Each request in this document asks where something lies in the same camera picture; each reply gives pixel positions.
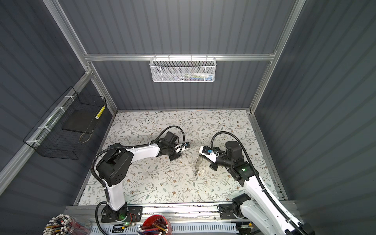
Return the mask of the grey strap metal keyring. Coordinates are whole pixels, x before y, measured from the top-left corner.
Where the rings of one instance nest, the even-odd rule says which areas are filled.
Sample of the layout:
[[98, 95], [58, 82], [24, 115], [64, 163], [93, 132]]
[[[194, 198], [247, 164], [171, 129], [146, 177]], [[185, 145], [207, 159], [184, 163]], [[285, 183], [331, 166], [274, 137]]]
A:
[[196, 159], [195, 167], [194, 167], [194, 176], [197, 176], [199, 173], [200, 165], [203, 162], [203, 158], [199, 155]]

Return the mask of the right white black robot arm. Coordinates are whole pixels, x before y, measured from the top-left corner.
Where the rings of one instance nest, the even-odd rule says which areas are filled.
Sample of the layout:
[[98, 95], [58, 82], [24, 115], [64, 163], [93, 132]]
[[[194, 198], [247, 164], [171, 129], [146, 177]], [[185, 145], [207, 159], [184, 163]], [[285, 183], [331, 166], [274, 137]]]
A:
[[266, 187], [256, 169], [251, 165], [244, 146], [237, 141], [225, 144], [226, 150], [204, 146], [202, 157], [211, 162], [211, 168], [222, 166], [245, 189], [233, 199], [233, 213], [247, 218], [265, 235], [314, 235], [308, 223], [295, 217]]

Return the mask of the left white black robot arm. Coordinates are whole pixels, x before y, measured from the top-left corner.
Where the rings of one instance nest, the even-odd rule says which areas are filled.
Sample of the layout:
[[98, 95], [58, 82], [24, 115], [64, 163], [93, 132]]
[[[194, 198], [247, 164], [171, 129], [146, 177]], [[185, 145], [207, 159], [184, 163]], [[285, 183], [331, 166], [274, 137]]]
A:
[[137, 146], [116, 143], [98, 153], [92, 162], [91, 174], [101, 183], [106, 200], [97, 205], [104, 205], [104, 208], [96, 212], [96, 222], [118, 222], [131, 226], [140, 221], [142, 207], [136, 207], [134, 211], [129, 209], [123, 195], [122, 185], [130, 166], [134, 162], [163, 155], [173, 161], [181, 157], [182, 152], [190, 146], [185, 141], [185, 136], [180, 143], [179, 137], [168, 131], [163, 138], [159, 135], [151, 143]]

